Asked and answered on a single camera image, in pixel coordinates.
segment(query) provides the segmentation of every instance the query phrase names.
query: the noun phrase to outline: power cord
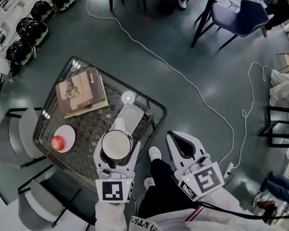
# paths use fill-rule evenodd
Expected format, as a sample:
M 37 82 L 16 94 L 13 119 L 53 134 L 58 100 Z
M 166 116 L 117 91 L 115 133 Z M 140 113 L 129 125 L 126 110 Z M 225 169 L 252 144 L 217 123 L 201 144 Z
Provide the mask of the power cord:
M 223 187 L 226 187 L 233 180 L 234 175 L 231 174 L 230 172 L 228 173 L 228 175 L 231 175 L 232 178 Z
M 134 204 L 135 204 L 135 210 L 136 210 L 136 217 L 138 216 L 138 208 L 137 208 L 137 204 L 136 204 L 136 200 L 135 200 L 135 198 L 134 198 L 134 195 L 133 194 L 131 194 L 131 196 L 132 196 L 132 198 L 133 198 L 133 200 L 134 200 Z
M 250 219 L 250 220 L 262 220 L 263 217 L 260 216 L 255 216 L 255 215 L 248 215 L 248 214 L 243 214 L 243 213 L 238 213 L 238 212 L 234 212 L 234 211 L 230 211 L 230 210 L 225 210 L 222 208 L 219 208 L 215 205 L 211 205 L 209 203 L 205 203 L 205 202 L 198 202 L 199 205 L 208 208 L 208 209 L 212 209 L 212 210 L 216 210 L 216 211 L 220 211 L 220 212 L 224 212 L 224 213 L 228 213 L 240 218 L 244 218 L 244 219 Z M 266 220 L 274 220 L 274 219 L 289 219 L 289 216 L 278 216 L 278 217 L 265 217 Z
M 232 152 L 233 147 L 234 147 L 234 130 L 233 130 L 232 126 L 228 123 L 228 121 L 227 121 L 221 114 L 219 114 L 215 109 L 213 109 L 212 107 L 210 107 L 210 106 L 206 103 L 206 101 L 204 100 L 204 98 L 203 98 L 200 90 L 198 89 L 198 87 L 197 87 L 195 84 L 193 84 L 190 80 L 188 80 L 181 72 L 179 72 L 178 70 L 176 70 L 176 69 L 174 69 L 173 67 L 171 67 L 164 59 L 162 59 L 161 57 L 159 57 L 158 55 L 156 55 L 155 53 L 153 53 L 152 51 L 150 51 L 150 50 L 149 50 L 146 46 L 144 46 L 142 43 L 134 40 L 134 39 L 130 36 L 130 34 L 122 27 L 121 23 L 119 22 L 119 20 L 118 20 L 117 18 L 114 18 L 114 17 L 98 17 L 98 16 L 96 16 L 96 15 L 90 14 L 90 12 L 89 12 L 89 10 L 88 10 L 88 2 L 89 2 L 89 0 L 87 0 L 87 2 L 86 2 L 86 11 L 87 11 L 87 13 L 88 13 L 89 16 L 92 16 L 92 17 L 94 17 L 94 18 L 96 18 L 96 19 L 101 19 L 101 20 L 115 20 L 115 21 L 119 24 L 119 26 L 120 26 L 120 28 L 122 29 L 122 31 L 124 31 L 124 32 L 129 36 L 129 38 L 130 38 L 132 41 L 134 41 L 135 43 L 141 45 L 145 50 L 147 50 L 148 52 L 150 52 L 151 54 L 153 54 L 155 57 L 157 57 L 158 59 L 160 59 L 160 60 L 161 60 L 162 62 L 164 62 L 170 69 L 172 69 L 174 72 L 176 72 L 176 73 L 178 73 L 179 75 L 181 75 L 189 84 L 191 84 L 191 85 L 197 90 L 197 92 L 199 93 L 199 95 L 200 95 L 200 97 L 202 98 L 202 101 L 204 102 L 204 104 L 205 104 L 209 109 L 211 109 L 213 112 L 215 112 L 215 113 L 228 125 L 228 127 L 231 129 L 231 132 L 232 132 L 232 145 L 231 145 L 231 149 L 230 149 L 230 151 L 228 152 L 228 154 L 218 163 L 218 164 L 220 165 L 221 162 L 222 162 L 223 160 L 225 160 L 225 159 L 230 155 L 230 153 Z M 247 114 L 246 114 L 246 111 L 245 111 L 245 110 L 242 110 L 242 116 L 243 116 L 243 118 L 244 118 L 244 125 L 245 125 L 245 134 L 244 134 L 244 140 L 243 140 L 243 142 L 242 142 L 242 146 L 241 146 L 241 148 L 240 148 L 239 162 L 238 162 L 238 164 L 237 164 L 235 167 L 233 167 L 233 168 L 237 168 L 237 167 L 240 165 L 240 163 L 241 163 L 242 150 L 243 150 L 243 146 L 244 146 L 245 139 L 246 139 L 246 134 L 247 134 L 247 130 L 246 130 L 246 119 L 247 119 L 247 117 L 249 116 L 249 114 L 250 114 L 250 112 L 251 112 L 251 110 L 252 110 L 252 108 L 253 108 L 253 104 L 254 104 L 254 89 L 253 89 L 253 85 L 252 85 L 251 80 L 250 80 L 250 70 L 251 70 L 251 67 L 252 67 L 254 64 L 257 64 L 257 65 L 259 65 L 259 66 L 262 68 L 262 71 L 263 71 L 263 81 L 265 81 L 264 68 L 267 67 L 267 68 L 271 69 L 269 66 L 264 66 L 264 67 L 262 67 L 261 64 L 255 63 L 255 62 L 253 62 L 253 63 L 250 65 L 250 69 L 249 69 L 249 71 L 248 71 L 248 78 L 249 78 L 250 85 L 251 85 L 251 89 L 252 89 L 252 103 L 251 103 L 250 110 L 249 110 L 249 112 L 248 112 Z

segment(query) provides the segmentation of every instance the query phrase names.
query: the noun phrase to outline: white plate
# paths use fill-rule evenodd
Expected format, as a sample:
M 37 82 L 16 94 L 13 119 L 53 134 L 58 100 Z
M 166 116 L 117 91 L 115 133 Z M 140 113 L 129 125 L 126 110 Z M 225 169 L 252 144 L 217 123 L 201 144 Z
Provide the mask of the white plate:
M 66 140 L 66 147 L 63 150 L 57 151 L 60 153 L 68 152 L 75 142 L 75 131 L 71 126 L 63 125 L 57 129 L 53 136 L 62 136 Z

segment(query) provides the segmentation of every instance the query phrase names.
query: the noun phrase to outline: stacked books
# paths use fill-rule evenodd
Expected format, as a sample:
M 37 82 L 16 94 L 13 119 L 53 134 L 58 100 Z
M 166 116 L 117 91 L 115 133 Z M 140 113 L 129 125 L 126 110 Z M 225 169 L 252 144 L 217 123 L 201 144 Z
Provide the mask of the stacked books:
M 56 93 L 65 119 L 108 106 L 103 80 L 96 68 L 88 68 L 56 85 Z

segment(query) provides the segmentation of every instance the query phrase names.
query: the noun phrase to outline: white cable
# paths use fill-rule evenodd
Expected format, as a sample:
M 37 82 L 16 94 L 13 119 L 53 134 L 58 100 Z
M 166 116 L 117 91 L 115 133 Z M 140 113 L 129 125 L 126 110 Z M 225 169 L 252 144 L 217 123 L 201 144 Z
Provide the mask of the white cable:
M 160 59 L 160 60 L 161 60 L 162 62 L 164 62 L 170 69 L 172 69 L 174 72 L 176 72 L 176 73 L 178 73 L 179 75 L 181 75 L 189 84 L 191 84 L 193 87 L 195 87 L 195 89 L 198 91 L 199 95 L 201 96 L 204 104 L 205 104 L 209 109 L 211 109 L 212 111 L 214 111 L 221 119 L 224 120 L 224 122 L 225 122 L 225 123 L 229 126 L 229 128 L 231 129 L 231 132 L 232 132 L 232 144 L 231 144 L 231 149 L 230 149 L 230 151 L 229 151 L 228 154 L 218 163 L 218 165 L 219 165 L 223 160 L 225 160 L 225 159 L 230 155 L 230 153 L 231 153 L 232 150 L 233 150 L 233 147 L 234 147 L 234 136 L 235 136 L 235 135 L 234 135 L 234 130 L 233 130 L 232 126 L 228 123 L 228 121 L 227 121 L 224 117 L 222 117 L 221 114 L 219 114 L 216 110 L 214 110 L 212 107 L 210 107 L 210 106 L 206 103 L 206 101 L 204 100 L 201 92 L 199 91 L 199 89 L 198 89 L 198 87 L 197 87 L 196 85 L 194 85 L 190 80 L 188 80 L 188 79 L 187 79 L 182 73 L 180 73 L 178 70 L 176 70 L 176 69 L 174 69 L 173 67 L 171 67 L 164 59 L 162 59 L 161 57 L 159 57 L 158 55 L 156 55 L 155 53 L 153 53 L 152 51 L 150 51 L 150 50 L 149 50 L 147 47 L 145 47 L 142 43 L 134 40 L 134 39 L 130 36 L 130 34 L 122 27 L 122 25 L 120 24 L 120 22 L 119 22 L 119 20 L 118 20 L 117 18 L 113 18 L 113 17 L 98 17 L 98 16 L 96 16 L 96 15 L 90 14 L 90 12 L 89 12 L 89 10 L 88 10 L 88 2 L 89 2 L 89 0 L 87 0 L 87 3 L 86 3 L 86 11 L 88 12 L 88 15 L 89 15 L 89 16 L 92 16 L 92 17 L 94 17 L 94 18 L 96 18 L 96 19 L 102 19 L 102 20 L 116 20 L 116 22 L 119 24 L 119 26 L 121 27 L 121 29 L 130 37 L 130 39 L 131 39 L 132 41 L 134 41 L 135 43 L 140 44 L 144 49 L 146 49 L 148 52 L 150 52 L 150 53 L 153 54 L 155 57 L 157 57 L 158 59 Z M 251 69 L 251 67 L 252 67 L 254 64 L 258 64 L 259 66 L 261 66 L 259 63 L 252 63 L 251 66 L 250 66 L 250 69 Z M 264 66 L 264 67 L 261 66 L 261 68 L 262 68 L 262 70 L 263 70 L 263 76 L 262 76 L 263 81 L 265 81 L 265 75 L 264 75 L 264 68 L 265 68 L 265 67 L 268 67 L 269 69 L 271 69 L 269 66 Z M 242 146 L 241 146 L 241 149 L 240 149 L 239 163 L 238 163 L 238 165 L 235 166 L 234 168 L 238 167 L 239 164 L 240 164 L 240 162 L 241 162 L 241 153 L 242 153 L 242 149 L 243 149 L 243 146 L 244 146 L 244 143 L 245 143 L 245 138 L 246 138 L 246 119 L 247 119 L 247 117 L 249 116 L 249 114 L 250 114 L 250 112 L 251 112 L 251 110 L 252 110 L 252 107 L 253 107 L 253 103 L 254 103 L 254 89 L 253 89 L 253 86 L 252 86 L 252 83 L 251 83 L 251 80 L 250 80 L 250 76 L 249 76 L 249 74 L 250 74 L 250 69 L 249 69 L 249 72 L 248 72 L 248 78 L 249 78 L 250 85 L 251 85 L 251 89 L 252 89 L 252 103 L 251 103 L 250 111 L 248 112 L 247 115 L 246 115 L 245 110 L 242 110 L 242 116 L 243 116 L 243 118 L 245 119 L 245 121 L 244 121 L 244 123 L 245 123 L 245 135 L 244 135 L 244 140 L 243 140 L 243 143 L 242 143 Z
M 246 114 L 246 111 L 245 111 L 245 110 L 242 110 L 242 116 L 243 116 L 243 118 L 244 118 L 244 129 L 245 129 L 245 133 L 244 133 L 244 139 L 243 139 L 243 142 L 242 142 L 242 146 L 241 146 L 241 149 L 240 149 L 239 163 L 237 164 L 237 166 L 235 166 L 235 167 L 233 167 L 233 168 L 237 168 L 237 167 L 240 165 L 240 163 L 241 163 L 241 155 L 242 155 L 242 150 L 243 150 L 243 146 L 244 146 L 245 138 L 246 138 L 246 133 L 247 133 L 246 120 L 247 120 L 247 117 L 250 115 L 251 110 L 252 110 L 253 105 L 254 105 L 254 87 L 252 86 L 252 83 L 251 83 L 251 80 L 250 80 L 250 70 L 251 70 L 251 67 L 252 67 L 254 64 L 257 64 L 257 65 L 259 65 L 259 66 L 262 68 L 262 80 L 263 80 L 263 81 L 266 81 L 265 75 L 264 75 L 264 68 L 267 67 L 267 68 L 269 68 L 270 70 L 272 70 L 269 66 L 264 66 L 264 67 L 262 67 L 261 64 L 255 63 L 255 62 L 253 62 L 253 63 L 250 65 L 250 69 L 249 69 L 249 72 L 247 73 L 247 76 L 248 76 L 248 78 L 249 78 L 250 86 L 251 86 L 252 102 L 251 102 L 250 110 L 248 111 L 247 114 Z

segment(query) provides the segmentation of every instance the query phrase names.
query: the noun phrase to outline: white jacket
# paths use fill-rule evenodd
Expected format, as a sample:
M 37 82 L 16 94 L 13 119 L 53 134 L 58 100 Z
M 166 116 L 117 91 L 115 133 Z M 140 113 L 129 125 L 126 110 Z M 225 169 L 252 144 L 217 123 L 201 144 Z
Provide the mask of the white jacket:
M 239 201 L 224 188 L 219 188 L 201 199 L 220 208 L 250 214 L 239 206 Z M 98 202 L 95 206 L 96 231 L 126 231 L 124 204 Z M 132 217 L 129 231 L 281 231 L 262 220 L 248 220 L 227 213 L 200 207 L 174 211 L 142 219 Z

